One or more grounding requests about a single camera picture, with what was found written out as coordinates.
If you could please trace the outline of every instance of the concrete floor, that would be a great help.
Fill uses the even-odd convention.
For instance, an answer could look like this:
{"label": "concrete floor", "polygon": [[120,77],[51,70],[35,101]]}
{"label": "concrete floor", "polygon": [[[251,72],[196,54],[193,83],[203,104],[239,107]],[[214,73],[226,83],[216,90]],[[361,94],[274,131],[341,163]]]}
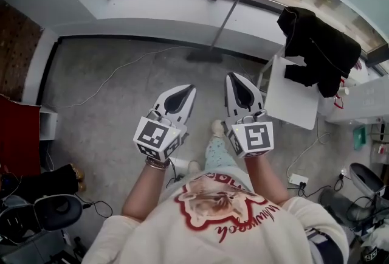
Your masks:
{"label": "concrete floor", "polygon": [[[93,95],[99,86],[120,65],[136,60],[143,54],[173,47],[170,44],[115,39],[71,39],[58,47],[44,90],[43,103],[69,106],[81,103]],[[104,200],[115,214],[133,187],[144,166],[144,157],[133,144],[134,132],[141,116],[145,116],[157,96],[174,86],[194,84],[197,97],[192,116],[187,122],[190,133],[178,149],[183,161],[192,159],[204,163],[204,150],[214,119],[227,117],[224,108],[224,79],[235,71],[257,75],[260,63],[223,56],[221,64],[188,63],[190,48],[170,49],[149,54],[138,62],[119,69],[101,91],[83,105],[57,108],[59,122],[50,154],[55,166],[73,162],[86,172],[88,189],[81,196],[86,200]],[[317,138],[317,125],[312,131],[273,120],[275,150],[268,154],[271,164],[287,185],[288,165]],[[352,162],[370,164],[370,146],[353,150],[350,128],[341,128],[318,120],[319,134],[330,132],[316,143],[292,167],[291,172],[309,178],[306,193],[324,185],[334,185],[343,167]],[[244,170],[242,161],[238,161]],[[351,200],[362,194],[349,180],[341,192]],[[318,194],[310,197],[317,200]],[[103,206],[100,213],[107,212]],[[104,219],[95,210],[83,212],[81,220],[69,228],[89,246]]]}

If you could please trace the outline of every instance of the broom handle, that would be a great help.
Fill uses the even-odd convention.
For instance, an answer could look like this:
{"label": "broom handle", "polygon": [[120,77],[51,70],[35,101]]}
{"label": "broom handle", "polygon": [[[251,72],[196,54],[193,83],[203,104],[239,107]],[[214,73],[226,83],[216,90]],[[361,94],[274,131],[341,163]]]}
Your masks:
{"label": "broom handle", "polygon": [[213,42],[212,42],[212,44],[211,44],[211,46],[210,46],[210,48],[209,48],[210,50],[212,50],[213,47],[215,46],[217,40],[218,40],[219,37],[220,37],[221,32],[222,32],[223,29],[224,29],[224,26],[227,24],[227,21],[229,20],[231,14],[232,14],[233,10],[235,9],[236,5],[238,4],[238,2],[239,2],[239,0],[235,0],[235,2],[233,3],[233,5],[232,5],[232,7],[231,7],[231,9],[230,9],[230,11],[229,11],[229,14],[227,14],[227,17],[225,18],[225,20],[224,20],[222,26],[219,28],[218,33],[216,34],[215,39],[213,40]]}

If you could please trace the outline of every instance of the black jacket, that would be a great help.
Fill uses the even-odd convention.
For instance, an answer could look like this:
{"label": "black jacket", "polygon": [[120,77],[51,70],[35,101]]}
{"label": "black jacket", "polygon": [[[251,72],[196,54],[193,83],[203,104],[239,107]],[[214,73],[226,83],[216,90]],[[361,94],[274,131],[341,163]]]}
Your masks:
{"label": "black jacket", "polygon": [[360,56],[360,45],[316,17],[312,11],[286,7],[278,25],[287,36],[285,56],[302,56],[306,66],[286,66],[285,78],[305,86],[315,83],[323,97],[333,97],[341,77],[348,78]]}

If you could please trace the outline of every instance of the patterned pants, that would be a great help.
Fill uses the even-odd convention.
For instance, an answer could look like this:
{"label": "patterned pants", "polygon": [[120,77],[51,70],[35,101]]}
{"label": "patterned pants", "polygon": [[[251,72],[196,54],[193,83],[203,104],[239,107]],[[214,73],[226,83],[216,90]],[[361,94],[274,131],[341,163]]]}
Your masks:
{"label": "patterned pants", "polygon": [[205,170],[227,166],[237,167],[237,164],[225,149],[223,139],[213,136],[205,151]]}

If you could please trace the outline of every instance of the sleeve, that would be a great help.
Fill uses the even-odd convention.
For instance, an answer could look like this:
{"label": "sleeve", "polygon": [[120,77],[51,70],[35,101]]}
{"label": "sleeve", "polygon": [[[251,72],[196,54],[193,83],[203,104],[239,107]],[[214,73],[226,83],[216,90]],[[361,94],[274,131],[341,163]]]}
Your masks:
{"label": "sleeve", "polygon": [[123,248],[130,233],[139,225],[128,217],[114,215],[103,223],[82,264],[112,263]]}
{"label": "sleeve", "polygon": [[343,255],[343,263],[347,263],[349,246],[346,234],[340,225],[336,223],[335,219],[321,205],[301,197],[293,197],[283,204],[283,208],[300,221],[310,243],[316,243],[318,241],[318,237],[311,239],[314,236],[312,235],[313,232],[323,233],[323,239],[325,240],[325,237],[329,237],[340,249]]}

